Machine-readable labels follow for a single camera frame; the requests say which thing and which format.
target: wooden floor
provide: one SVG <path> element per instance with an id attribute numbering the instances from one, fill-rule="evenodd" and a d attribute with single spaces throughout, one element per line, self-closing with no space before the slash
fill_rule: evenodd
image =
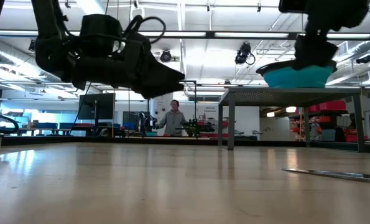
<path id="1" fill-rule="evenodd" d="M 370 173 L 370 154 L 96 143 L 4 150 L 3 224 L 370 223 L 370 184 L 281 171 Z"/>

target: workbench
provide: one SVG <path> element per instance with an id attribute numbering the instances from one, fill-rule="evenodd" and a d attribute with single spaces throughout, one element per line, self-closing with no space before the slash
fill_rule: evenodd
<path id="1" fill-rule="evenodd" d="M 259 88 L 232 87 L 221 97 L 218 107 L 218 145 L 222 146 L 223 107 L 229 106 L 228 150 L 234 149 L 234 125 L 236 106 L 279 106 L 304 108 L 305 120 L 309 120 L 308 107 L 332 100 L 353 97 L 359 152 L 365 152 L 360 88 Z M 305 125 L 305 139 L 310 146 L 310 128 Z"/>

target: gray jacket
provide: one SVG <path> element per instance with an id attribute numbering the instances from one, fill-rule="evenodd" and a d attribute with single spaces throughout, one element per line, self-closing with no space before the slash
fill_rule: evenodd
<path id="1" fill-rule="evenodd" d="M 182 136 L 182 130 L 177 128 L 182 128 L 182 125 L 187 123 L 185 116 L 182 112 L 168 111 L 159 123 L 159 128 L 165 126 L 165 134 L 170 134 L 171 136 Z"/>

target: person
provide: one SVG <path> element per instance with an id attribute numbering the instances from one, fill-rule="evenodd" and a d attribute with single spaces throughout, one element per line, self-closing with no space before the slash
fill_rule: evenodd
<path id="1" fill-rule="evenodd" d="M 179 111 L 179 102 L 177 100 L 171 101 L 171 110 L 168 111 L 159 124 L 156 125 L 157 129 L 165 126 L 165 134 L 170 136 L 182 136 L 182 126 L 186 124 L 185 115 Z"/>

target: computer monitor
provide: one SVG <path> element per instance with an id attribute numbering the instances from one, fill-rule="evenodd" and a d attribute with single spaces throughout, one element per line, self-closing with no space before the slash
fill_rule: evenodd
<path id="1" fill-rule="evenodd" d="M 82 95 L 78 105 L 78 119 L 95 119 L 96 102 L 98 102 L 98 119 L 113 119 L 115 101 L 114 93 Z"/>

